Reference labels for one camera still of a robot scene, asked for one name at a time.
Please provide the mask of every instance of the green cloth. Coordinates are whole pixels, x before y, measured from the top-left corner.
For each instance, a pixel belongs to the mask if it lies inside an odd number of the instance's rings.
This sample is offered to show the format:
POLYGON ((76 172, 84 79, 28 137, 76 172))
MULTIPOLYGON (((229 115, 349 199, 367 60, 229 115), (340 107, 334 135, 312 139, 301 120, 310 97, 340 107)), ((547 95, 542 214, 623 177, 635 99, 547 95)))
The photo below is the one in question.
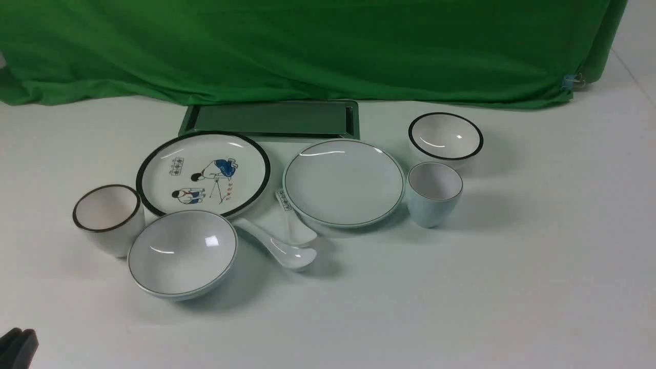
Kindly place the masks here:
POLYGON ((626 0, 20 0, 0 4, 0 100, 183 105, 566 102, 602 74, 626 0))

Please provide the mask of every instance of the white bowl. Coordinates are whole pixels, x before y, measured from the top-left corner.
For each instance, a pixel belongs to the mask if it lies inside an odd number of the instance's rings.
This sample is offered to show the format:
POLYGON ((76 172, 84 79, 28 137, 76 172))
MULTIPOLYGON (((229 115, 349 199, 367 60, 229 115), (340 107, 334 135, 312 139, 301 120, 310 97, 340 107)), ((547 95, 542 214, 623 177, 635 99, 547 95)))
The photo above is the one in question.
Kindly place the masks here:
POLYGON ((410 149, 422 162, 462 167, 483 148, 483 135, 471 121, 450 113, 428 113, 408 127, 410 149))
POLYGON ((237 233, 225 218, 189 210, 165 215, 137 237, 127 256, 136 284, 170 300, 216 287, 237 255, 237 233))

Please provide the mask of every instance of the cup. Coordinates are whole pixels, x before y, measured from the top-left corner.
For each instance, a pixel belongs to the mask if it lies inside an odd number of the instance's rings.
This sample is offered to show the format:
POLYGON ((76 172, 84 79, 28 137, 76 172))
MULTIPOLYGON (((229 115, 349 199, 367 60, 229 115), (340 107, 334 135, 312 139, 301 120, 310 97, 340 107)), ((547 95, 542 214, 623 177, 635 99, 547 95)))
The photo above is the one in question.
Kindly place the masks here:
POLYGON ((114 257, 126 257, 144 229, 144 207, 133 188, 108 184, 91 190, 77 201, 73 222, 102 251, 114 257))
POLYGON ((410 218, 424 227, 438 226, 460 200, 462 178, 453 168, 436 162, 419 163, 408 173, 410 218))

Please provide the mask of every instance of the white spoon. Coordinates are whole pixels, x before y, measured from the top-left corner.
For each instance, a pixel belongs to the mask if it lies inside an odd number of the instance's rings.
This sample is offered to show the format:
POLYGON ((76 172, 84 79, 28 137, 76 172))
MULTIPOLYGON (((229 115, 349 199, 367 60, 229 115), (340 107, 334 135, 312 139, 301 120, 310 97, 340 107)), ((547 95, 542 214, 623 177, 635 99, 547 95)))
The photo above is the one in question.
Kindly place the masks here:
POLYGON ((317 257, 317 251, 312 248, 297 248, 290 246, 285 242, 276 240, 271 237, 265 230, 254 225, 244 218, 238 218, 231 221, 233 225, 239 227, 257 238, 262 245, 274 256, 276 261, 285 268, 295 272, 300 272, 314 261, 317 257))
POLYGON ((294 246, 304 247, 308 242, 317 238, 314 232, 305 223, 300 221, 294 209, 289 205, 285 191, 281 188, 276 191, 276 198, 285 213, 285 224, 287 225, 287 241, 294 246))

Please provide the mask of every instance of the green tray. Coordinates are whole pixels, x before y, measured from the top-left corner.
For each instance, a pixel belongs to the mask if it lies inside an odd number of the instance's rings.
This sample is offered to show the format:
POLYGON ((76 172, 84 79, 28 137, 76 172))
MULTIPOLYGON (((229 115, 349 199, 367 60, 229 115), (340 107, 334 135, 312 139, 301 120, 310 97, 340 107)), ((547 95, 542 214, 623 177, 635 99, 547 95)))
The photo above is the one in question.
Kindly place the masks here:
POLYGON ((227 131, 247 136, 359 139, 358 104, 352 100, 194 105, 178 136, 227 131))

